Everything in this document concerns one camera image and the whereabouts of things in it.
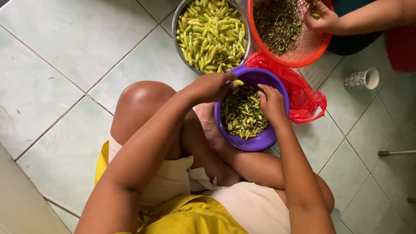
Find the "red plastic basket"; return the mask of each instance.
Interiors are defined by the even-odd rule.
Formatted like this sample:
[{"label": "red plastic basket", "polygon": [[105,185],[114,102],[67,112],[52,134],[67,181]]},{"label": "red plastic basket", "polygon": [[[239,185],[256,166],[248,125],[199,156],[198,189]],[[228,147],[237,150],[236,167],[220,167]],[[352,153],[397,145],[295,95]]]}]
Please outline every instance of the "red plastic basket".
[{"label": "red plastic basket", "polygon": [[[256,26],[254,24],[253,17],[253,5],[258,2],[263,2],[265,0],[248,0],[248,22],[250,24],[251,33],[253,34],[254,40],[256,42],[256,48],[258,50],[264,51],[270,58],[274,61],[283,64],[287,67],[304,67],[313,62],[315,62],[327,49],[329,42],[331,41],[332,35],[327,33],[316,33],[310,31],[305,24],[302,24],[302,32],[297,37],[297,48],[292,51],[287,51],[286,53],[276,56],[271,53],[266,45],[260,39],[260,36],[257,32]],[[307,1],[305,0],[294,0],[297,1],[299,5],[298,17],[303,19],[305,12],[307,11]],[[331,0],[323,0],[323,3],[332,11],[334,8],[332,6]]]}]

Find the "metal pole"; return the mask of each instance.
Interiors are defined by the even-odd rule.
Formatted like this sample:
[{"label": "metal pole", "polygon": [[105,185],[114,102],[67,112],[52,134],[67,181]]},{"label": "metal pole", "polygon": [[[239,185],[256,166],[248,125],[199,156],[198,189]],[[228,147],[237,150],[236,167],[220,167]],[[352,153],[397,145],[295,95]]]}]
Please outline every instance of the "metal pole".
[{"label": "metal pole", "polygon": [[416,150],[407,150],[407,151],[379,151],[380,157],[387,157],[393,155],[402,155],[402,154],[416,154]]}]

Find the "stainless steel bowl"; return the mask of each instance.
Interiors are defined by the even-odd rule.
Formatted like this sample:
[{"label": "stainless steel bowl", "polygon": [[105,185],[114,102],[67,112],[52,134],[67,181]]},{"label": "stainless steel bowl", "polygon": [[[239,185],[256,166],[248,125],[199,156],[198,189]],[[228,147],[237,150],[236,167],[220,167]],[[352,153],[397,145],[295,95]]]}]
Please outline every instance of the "stainless steel bowl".
[{"label": "stainless steel bowl", "polygon": [[[204,75],[203,72],[198,71],[196,68],[189,65],[189,63],[183,57],[182,52],[179,50],[178,42],[176,41],[176,30],[178,29],[178,23],[177,22],[178,22],[179,15],[181,13],[184,13],[187,6],[193,1],[194,0],[183,0],[179,4],[178,8],[176,9],[175,15],[173,16],[173,22],[172,22],[172,38],[173,38],[173,44],[175,45],[176,52],[178,53],[179,57],[181,57],[182,61],[189,68],[191,68],[194,72],[196,72],[198,74],[201,74],[201,75]],[[248,24],[247,14],[245,14],[243,8],[235,0],[226,0],[226,1],[228,2],[228,5],[230,7],[238,10],[238,13],[239,13],[238,19],[241,20],[241,22],[243,22],[244,26],[245,26],[245,38],[247,40],[247,44],[246,44],[245,54],[241,58],[241,62],[240,62],[240,64],[244,64],[245,61],[247,60],[247,57],[250,54],[250,51],[251,51],[251,30],[250,30],[250,25]]]}]

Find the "red cloth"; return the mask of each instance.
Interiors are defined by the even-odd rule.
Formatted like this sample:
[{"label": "red cloth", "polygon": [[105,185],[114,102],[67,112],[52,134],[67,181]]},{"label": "red cloth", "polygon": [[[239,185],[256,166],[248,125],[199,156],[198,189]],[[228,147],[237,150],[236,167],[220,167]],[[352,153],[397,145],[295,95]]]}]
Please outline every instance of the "red cloth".
[{"label": "red cloth", "polygon": [[416,72],[416,25],[386,31],[390,64],[397,72]]}]

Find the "red plastic bag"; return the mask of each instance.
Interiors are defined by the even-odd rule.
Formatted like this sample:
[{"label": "red plastic bag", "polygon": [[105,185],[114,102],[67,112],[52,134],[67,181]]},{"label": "red plastic bag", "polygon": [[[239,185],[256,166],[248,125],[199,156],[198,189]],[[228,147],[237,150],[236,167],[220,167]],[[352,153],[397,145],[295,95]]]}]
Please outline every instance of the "red plastic bag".
[{"label": "red plastic bag", "polygon": [[[292,69],[270,59],[262,51],[251,54],[244,65],[248,68],[266,69],[282,81],[289,95],[290,121],[295,124],[303,124],[324,116],[327,108],[325,95],[313,90],[306,80]],[[321,107],[322,111],[314,117],[318,107]]]}]

